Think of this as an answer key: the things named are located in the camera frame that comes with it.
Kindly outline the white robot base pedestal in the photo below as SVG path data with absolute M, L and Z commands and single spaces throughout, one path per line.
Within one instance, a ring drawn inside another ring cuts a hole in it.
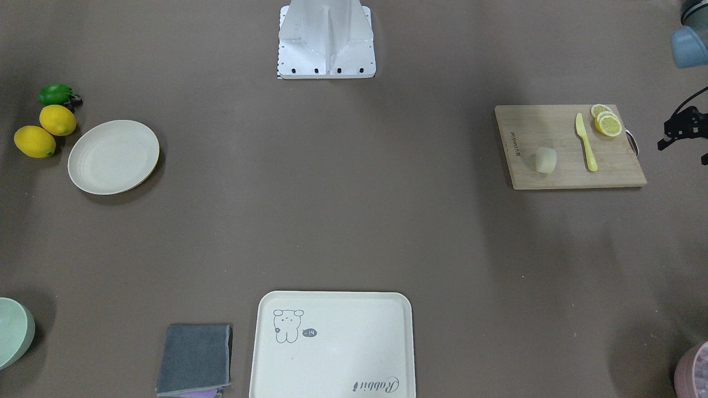
M 291 1 L 281 7 L 279 16 L 278 78 L 375 76 L 369 7 L 359 1 Z

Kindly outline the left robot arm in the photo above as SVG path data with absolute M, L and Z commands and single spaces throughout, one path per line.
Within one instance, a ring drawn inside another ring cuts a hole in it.
M 707 64 L 707 1 L 682 1 L 681 26 L 671 34 L 675 66 L 687 69 Z

